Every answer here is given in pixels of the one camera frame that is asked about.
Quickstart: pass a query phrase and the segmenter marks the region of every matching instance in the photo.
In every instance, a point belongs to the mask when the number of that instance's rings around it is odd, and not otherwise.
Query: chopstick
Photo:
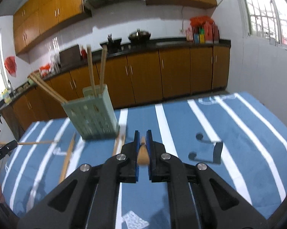
[[[100,94],[103,93],[106,57],[107,57],[107,46],[104,45],[104,46],[102,47],[102,54],[101,54]]]
[[[67,103],[68,101],[62,97],[59,93],[57,93],[53,88],[51,88],[48,84],[44,82],[40,77],[35,74],[31,74],[30,78],[41,87],[48,95],[52,96],[59,103]]]
[[[89,69],[89,77],[90,77],[90,84],[94,96],[97,96],[96,86],[95,86],[95,78],[94,78],[94,68],[92,65],[92,55],[91,55],[91,46],[87,45],[87,61],[88,61],[88,69]]]
[[[51,144],[54,140],[46,140],[46,141],[40,141],[40,142],[17,142],[18,145],[38,145],[38,144]],[[6,145],[8,142],[1,142],[0,145]]]

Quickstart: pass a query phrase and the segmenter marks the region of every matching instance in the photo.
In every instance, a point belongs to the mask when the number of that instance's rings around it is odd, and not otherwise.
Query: kitchen counter
[[[195,44],[192,42],[186,41],[185,37],[178,37],[178,38],[165,38],[165,39],[152,39],[149,40],[145,44],[141,45],[133,45],[130,43],[127,44],[122,44],[121,49],[117,51],[108,51],[107,54],[107,59],[115,58],[118,56],[124,56],[124,55],[129,55],[129,54],[135,54],[135,53],[142,53],[142,52],[151,52],[151,51],[156,51],[160,49],[168,49],[168,48],[183,48],[183,47],[191,47],[191,48],[200,48],[200,47],[213,47],[214,45],[217,46],[224,46],[224,47],[231,47],[231,41],[226,40],[226,39],[220,39],[219,43],[216,44]],[[101,60],[101,52],[102,50],[96,50],[92,52],[92,61],[94,64],[100,62]],[[49,79],[52,79],[53,77],[64,74],[68,71],[86,66],[87,59],[83,59],[79,62],[75,62],[73,65],[68,65],[64,68],[61,68],[59,71],[50,73],[47,75],[45,78],[43,78],[44,81],[47,81]],[[28,91],[30,91],[32,88],[36,87],[36,85],[30,85],[23,91],[17,93],[15,97],[12,98],[11,102],[5,104],[4,101],[0,101],[0,111],[3,110],[5,107],[11,105],[14,103],[14,101],[17,100],[20,96],[26,94]]]

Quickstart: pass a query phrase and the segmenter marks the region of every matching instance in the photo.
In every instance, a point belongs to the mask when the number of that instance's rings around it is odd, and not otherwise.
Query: wooden chopstick
[[[38,144],[51,144],[54,140],[46,140],[46,141],[40,141],[40,142],[18,142],[18,145],[38,145]],[[1,142],[0,145],[6,145],[8,142]]]
[[[107,46],[104,45],[104,46],[102,47],[102,54],[101,54],[100,94],[103,93],[106,57],[107,57]]]
[[[35,74],[31,74],[30,78],[39,86],[41,87],[48,95],[52,96],[56,101],[59,103],[66,103],[68,102],[64,97],[62,97],[59,93],[57,93],[53,88],[51,88],[48,84],[44,82],[41,78],[36,76]]]
[[[62,171],[61,171],[60,179],[58,181],[59,184],[62,181],[64,181],[64,179],[65,179],[67,168],[68,168],[70,157],[71,157],[71,153],[72,153],[72,150],[74,148],[75,138],[76,138],[76,133],[73,134],[72,139],[71,139],[71,141],[69,143],[69,147],[68,147],[68,150],[67,150],[67,155],[66,155],[66,157],[64,159],[63,168],[62,168]]]
[[[88,69],[89,69],[89,77],[90,84],[93,91],[94,96],[97,96],[96,86],[95,86],[95,78],[94,78],[94,68],[92,65],[92,55],[91,55],[91,46],[87,45],[87,61],[88,61]]]

